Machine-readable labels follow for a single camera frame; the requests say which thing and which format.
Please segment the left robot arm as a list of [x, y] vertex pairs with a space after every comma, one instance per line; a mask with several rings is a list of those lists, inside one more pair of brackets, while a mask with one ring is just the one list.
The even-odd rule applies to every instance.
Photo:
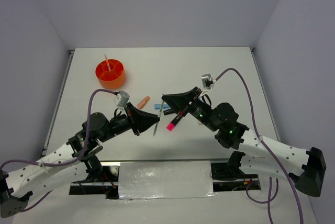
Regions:
[[99, 180], [103, 168], [96, 155], [103, 142], [128, 130], [138, 136], [159, 121], [157, 115], [138, 110], [131, 103], [125, 114], [111, 120], [102, 113], [91, 114], [82, 130], [55, 151], [16, 171], [1, 170], [1, 217], [25, 211], [34, 199], [63, 185]]

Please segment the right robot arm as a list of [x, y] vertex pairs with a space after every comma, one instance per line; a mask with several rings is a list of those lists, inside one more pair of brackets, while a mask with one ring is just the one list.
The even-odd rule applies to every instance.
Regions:
[[321, 195], [326, 163], [320, 149], [295, 148], [257, 135], [238, 122], [239, 115], [229, 103], [220, 103], [212, 108], [200, 98], [201, 95], [201, 89], [195, 87], [185, 93], [162, 96], [162, 100], [177, 114], [168, 130], [190, 114], [215, 132], [215, 139], [221, 146], [234, 150], [227, 164], [232, 177], [257, 174], [278, 180], [288, 178], [301, 193], [312, 197]]

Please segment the orange slim pen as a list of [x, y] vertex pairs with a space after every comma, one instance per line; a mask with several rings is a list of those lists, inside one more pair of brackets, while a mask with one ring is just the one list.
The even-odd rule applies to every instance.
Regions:
[[107, 67], [108, 67], [108, 71], [111, 71], [111, 68], [110, 68], [110, 65], [109, 65], [109, 60], [108, 60], [107, 55], [104, 54], [104, 57], [105, 57], [106, 65], [107, 65]]

